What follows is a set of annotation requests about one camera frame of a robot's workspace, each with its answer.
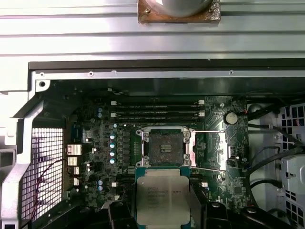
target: red wire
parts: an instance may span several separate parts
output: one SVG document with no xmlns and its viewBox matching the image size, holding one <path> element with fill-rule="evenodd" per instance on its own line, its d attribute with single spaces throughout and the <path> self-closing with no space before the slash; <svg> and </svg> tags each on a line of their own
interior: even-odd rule
<svg viewBox="0 0 305 229">
<path fill-rule="evenodd" d="M 60 162 L 60 161 L 66 161 L 67 165 L 68 165 L 68 161 L 63 158 L 63 159 L 59 159 L 57 161 L 54 161 L 52 164 L 50 164 L 43 172 L 42 174 L 40 175 L 40 177 L 38 178 L 38 181 L 37 181 L 37 184 L 36 184 L 36 189 L 35 189 L 35 198 L 34 198 L 34 206 L 33 206 L 33 211 L 32 211 L 32 214 L 31 214 L 31 217 L 30 219 L 32 220 L 34 218 L 34 215 L 35 215 L 35 212 L 36 212 L 36 208 L 37 208 L 37 205 L 38 205 L 38 202 L 37 202 L 37 198 L 38 198 L 38 189 L 39 189 L 39 185 L 42 181 L 42 177 L 43 175 L 54 165 L 56 164 L 57 162 Z"/>
</svg>

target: cpu socket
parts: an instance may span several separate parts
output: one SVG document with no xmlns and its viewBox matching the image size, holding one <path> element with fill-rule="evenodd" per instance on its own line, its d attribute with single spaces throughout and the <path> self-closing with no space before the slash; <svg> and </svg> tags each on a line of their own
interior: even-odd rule
<svg viewBox="0 0 305 229">
<path fill-rule="evenodd" d="M 142 138 L 142 160 L 136 166 L 196 166 L 192 131 L 183 126 L 148 126 L 137 130 Z"/>
</svg>

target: motherboard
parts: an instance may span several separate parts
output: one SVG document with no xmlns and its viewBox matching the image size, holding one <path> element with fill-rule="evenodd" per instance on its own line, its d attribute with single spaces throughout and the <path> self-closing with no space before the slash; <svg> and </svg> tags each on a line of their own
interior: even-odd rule
<svg viewBox="0 0 305 229">
<path fill-rule="evenodd" d="M 187 169 L 209 201 L 249 205 L 246 101 L 230 96 L 87 98 L 73 114 L 68 165 L 85 205 L 123 198 L 143 168 Z"/>
</svg>

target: metal panel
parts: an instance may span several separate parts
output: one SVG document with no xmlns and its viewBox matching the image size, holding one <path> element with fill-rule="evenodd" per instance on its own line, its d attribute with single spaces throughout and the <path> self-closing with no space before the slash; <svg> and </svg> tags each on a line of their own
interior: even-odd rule
<svg viewBox="0 0 305 229">
<path fill-rule="evenodd" d="M 17 161 L 2 184 L 1 217 L 2 228 L 5 225 L 15 225 L 19 228 L 19 197 L 20 181 L 31 163 L 32 122 L 43 110 L 43 102 L 38 104 L 25 118 L 23 128 L 22 154 L 17 155 Z"/>
<path fill-rule="evenodd" d="M 305 57 L 303 0 L 221 8 L 219 24 L 141 25 L 135 0 L 1 1 L 0 91 L 26 90 L 30 61 Z"/>
</svg>

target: copper base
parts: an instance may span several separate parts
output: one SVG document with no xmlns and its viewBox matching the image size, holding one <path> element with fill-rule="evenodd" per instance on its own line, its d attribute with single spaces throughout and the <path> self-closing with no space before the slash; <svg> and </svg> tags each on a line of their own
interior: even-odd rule
<svg viewBox="0 0 305 229">
<path fill-rule="evenodd" d="M 146 3 L 145 0 L 138 0 L 138 21 L 139 23 L 203 23 L 220 21 L 220 0 L 213 0 L 211 6 L 204 11 L 190 17 L 176 18 L 161 15 Z"/>
</svg>

